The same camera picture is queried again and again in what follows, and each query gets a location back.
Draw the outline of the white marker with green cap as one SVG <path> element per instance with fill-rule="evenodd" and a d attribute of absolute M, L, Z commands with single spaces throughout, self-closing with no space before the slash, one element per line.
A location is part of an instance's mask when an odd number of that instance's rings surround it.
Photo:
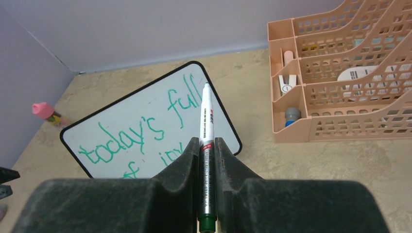
<path fill-rule="evenodd" d="M 216 183 L 214 166 L 214 111 L 212 89 L 205 83 L 202 93 L 199 136 L 199 232 L 216 231 Z"/>

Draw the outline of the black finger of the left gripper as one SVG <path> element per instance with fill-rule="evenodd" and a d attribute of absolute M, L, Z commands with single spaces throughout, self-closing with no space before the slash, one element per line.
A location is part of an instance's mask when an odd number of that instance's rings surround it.
<path fill-rule="evenodd" d="M 13 194 L 10 185 L 4 183 L 20 178 L 20 174 L 16 170 L 1 167 L 0 168 L 0 199 L 8 197 Z"/>

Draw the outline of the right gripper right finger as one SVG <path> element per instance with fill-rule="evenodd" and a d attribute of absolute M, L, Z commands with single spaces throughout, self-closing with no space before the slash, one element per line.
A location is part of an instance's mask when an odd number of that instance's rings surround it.
<path fill-rule="evenodd" d="M 345 180 L 268 180 L 215 139 L 218 228 L 223 233 L 387 233 L 371 192 Z"/>

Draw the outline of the white whiteboard with black frame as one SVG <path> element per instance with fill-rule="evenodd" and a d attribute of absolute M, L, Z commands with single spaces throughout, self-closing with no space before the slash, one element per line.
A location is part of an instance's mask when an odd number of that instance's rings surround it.
<path fill-rule="evenodd" d="M 60 140 L 91 178 L 151 178 L 200 135 L 211 79 L 188 62 L 64 128 Z"/>

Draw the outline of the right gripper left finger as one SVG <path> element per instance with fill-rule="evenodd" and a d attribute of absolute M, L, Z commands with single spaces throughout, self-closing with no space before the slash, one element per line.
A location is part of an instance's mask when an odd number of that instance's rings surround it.
<path fill-rule="evenodd" d="M 31 194 L 15 233 L 194 233 L 199 140 L 150 179 L 53 179 Z"/>

